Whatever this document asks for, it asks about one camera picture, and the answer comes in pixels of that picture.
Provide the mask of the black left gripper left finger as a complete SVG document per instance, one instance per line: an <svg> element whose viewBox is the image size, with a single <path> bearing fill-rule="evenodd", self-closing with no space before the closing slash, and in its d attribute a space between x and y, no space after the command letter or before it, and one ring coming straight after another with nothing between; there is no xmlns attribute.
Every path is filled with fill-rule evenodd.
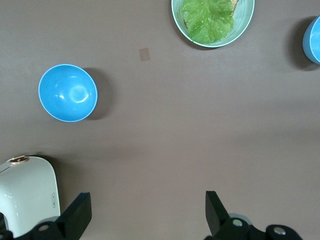
<svg viewBox="0 0 320 240"><path fill-rule="evenodd" d="M92 219L91 194L80 193L55 220L37 225L32 240L79 240Z"/></svg>

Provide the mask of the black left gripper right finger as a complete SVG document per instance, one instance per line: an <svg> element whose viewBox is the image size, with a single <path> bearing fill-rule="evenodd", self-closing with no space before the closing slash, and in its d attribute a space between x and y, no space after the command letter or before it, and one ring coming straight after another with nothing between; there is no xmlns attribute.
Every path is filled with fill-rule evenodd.
<svg viewBox="0 0 320 240"><path fill-rule="evenodd" d="M300 240L292 228L271 224L265 231L238 214L229 215L215 191L205 193L205 217L211 235L207 240Z"/></svg>

